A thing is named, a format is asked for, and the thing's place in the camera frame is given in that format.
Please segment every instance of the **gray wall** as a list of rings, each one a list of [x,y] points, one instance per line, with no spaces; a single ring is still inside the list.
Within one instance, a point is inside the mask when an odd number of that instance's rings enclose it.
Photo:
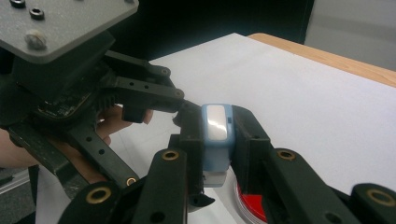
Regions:
[[[396,0],[315,0],[305,44],[396,71]]]

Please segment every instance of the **human finger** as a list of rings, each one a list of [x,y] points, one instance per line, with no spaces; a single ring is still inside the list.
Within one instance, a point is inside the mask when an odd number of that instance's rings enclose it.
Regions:
[[[145,117],[143,118],[143,122],[145,124],[149,124],[149,122],[151,121],[153,115],[154,115],[154,111],[153,110],[151,110],[151,109],[146,110]]]
[[[109,146],[111,144],[111,138],[110,136],[106,136],[103,138],[103,141]]]
[[[104,120],[97,125],[97,134],[104,139],[117,131],[130,126],[132,123],[122,120],[122,108],[115,105],[102,113]]]
[[[82,156],[75,148],[65,142],[49,139],[49,141],[57,147],[74,165],[77,171],[90,183],[106,181],[106,178],[100,174],[93,166]]]

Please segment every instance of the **screw hole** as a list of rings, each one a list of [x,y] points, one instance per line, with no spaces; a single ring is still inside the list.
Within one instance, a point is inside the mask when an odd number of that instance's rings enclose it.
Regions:
[[[386,192],[379,189],[367,190],[367,195],[371,200],[384,206],[393,207],[396,205],[396,200]]]
[[[287,150],[279,150],[277,152],[277,156],[283,160],[286,160],[286,161],[292,161],[292,160],[296,159],[296,156],[294,155],[294,153],[287,151]]]
[[[91,190],[86,198],[87,203],[102,203],[111,195],[111,190],[108,187],[100,187]]]
[[[38,9],[38,8],[33,8],[33,9],[32,9],[32,12],[34,12],[34,13],[36,13],[36,14],[40,14],[40,13],[41,13],[41,10]]]
[[[166,161],[172,161],[177,158],[178,158],[178,152],[176,152],[176,151],[169,150],[169,151],[165,151],[163,153],[163,159]]]

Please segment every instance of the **white table surface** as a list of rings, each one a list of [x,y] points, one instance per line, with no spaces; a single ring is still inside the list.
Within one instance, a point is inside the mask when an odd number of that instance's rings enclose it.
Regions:
[[[152,63],[171,69],[187,100],[251,110],[274,147],[300,153],[328,185],[348,194],[368,182],[396,190],[395,88],[237,34]],[[111,147],[143,176],[178,133],[173,116],[155,112],[150,125],[113,134]],[[223,188],[206,190],[217,201],[189,214],[189,223],[244,223],[235,211],[234,176],[227,178]],[[41,171],[36,223],[56,223],[68,202]]]

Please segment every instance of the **human hand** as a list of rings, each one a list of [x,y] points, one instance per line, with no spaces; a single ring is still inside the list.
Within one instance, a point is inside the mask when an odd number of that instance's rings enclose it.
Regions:
[[[146,112],[144,122],[149,123],[153,115],[152,110]],[[108,145],[111,143],[110,135],[131,125],[130,122],[121,119],[122,108],[113,106],[100,114],[96,132]],[[70,162],[76,167],[78,172],[94,183],[106,180],[90,163],[74,148],[67,143],[49,140],[55,147],[62,151]],[[8,137],[8,133],[0,130],[0,167],[29,167],[38,164],[38,161],[31,156],[24,148],[16,147]]]

